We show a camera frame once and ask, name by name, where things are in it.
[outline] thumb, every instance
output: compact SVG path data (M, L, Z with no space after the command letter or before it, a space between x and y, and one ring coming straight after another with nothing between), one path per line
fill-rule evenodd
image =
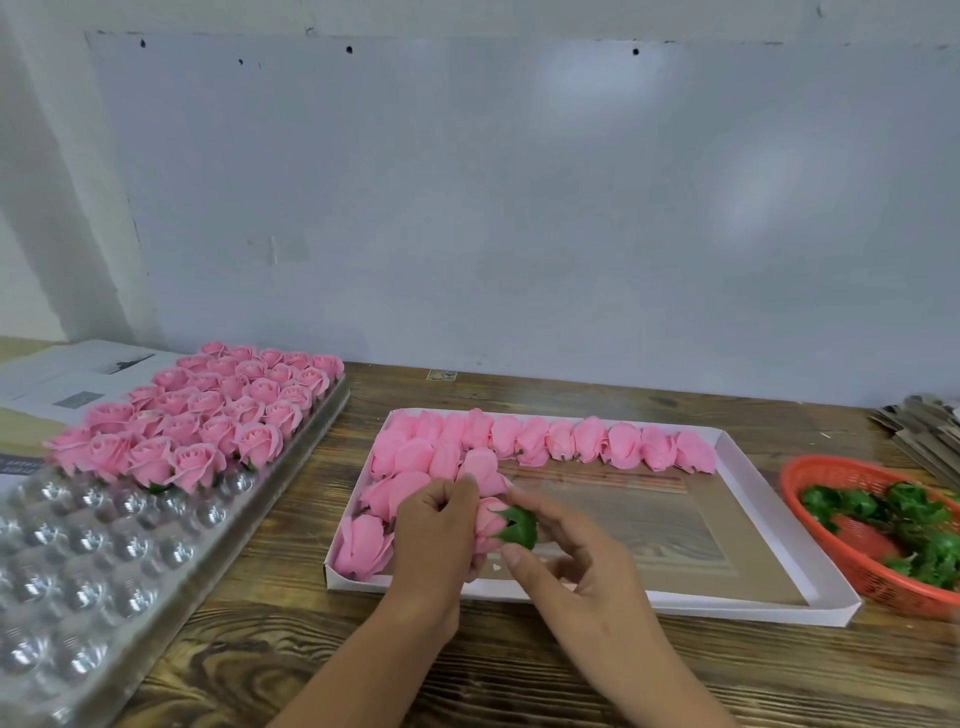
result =
M551 629L564 611L572 606L574 595L561 584L539 558L520 544L500 548L507 569Z

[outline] wooden table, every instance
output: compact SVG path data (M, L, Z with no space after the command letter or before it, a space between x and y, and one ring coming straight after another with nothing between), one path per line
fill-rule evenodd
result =
M349 365L348 376L347 409L118 725L264 725L371 613L377 596L325 590L323 563L373 437L397 407L707 425L726 429L775 485L787 460L813 452L931 482L864 410L849 407L506 376L427 381L422 369L366 364ZM468 601L462 615L409 725L625 725L573 670L533 607ZM953 624L905 619L873 604L848 629L661 622L744 726L960 725L960 630Z

